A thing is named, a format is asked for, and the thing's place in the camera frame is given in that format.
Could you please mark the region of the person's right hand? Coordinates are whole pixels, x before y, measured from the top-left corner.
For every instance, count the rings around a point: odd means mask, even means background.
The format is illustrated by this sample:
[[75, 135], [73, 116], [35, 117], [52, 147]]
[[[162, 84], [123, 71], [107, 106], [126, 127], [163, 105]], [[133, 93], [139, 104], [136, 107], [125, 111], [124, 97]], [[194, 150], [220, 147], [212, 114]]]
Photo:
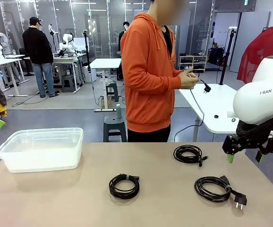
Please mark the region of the person's right hand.
[[199, 78], [193, 72], [182, 72], [179, 74], [181, 89], [193, 89]]

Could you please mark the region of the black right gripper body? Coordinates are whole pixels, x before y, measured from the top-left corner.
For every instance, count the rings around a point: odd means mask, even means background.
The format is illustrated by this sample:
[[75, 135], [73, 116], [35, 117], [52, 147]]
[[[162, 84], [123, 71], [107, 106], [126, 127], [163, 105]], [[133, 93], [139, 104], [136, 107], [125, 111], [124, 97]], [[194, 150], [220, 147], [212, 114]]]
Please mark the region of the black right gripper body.
[[238, 137], [238, 144], [237, 144], [237, 149], [238, 150], [244, 150], [244, 149], [262, 149], [264, 150], [265, 147], [263, 146], [269, 138], [269, 133], [263, 133], [263, 134], [250, 134], [250, 136], [242, 136], [242, 135], [237, 135]]

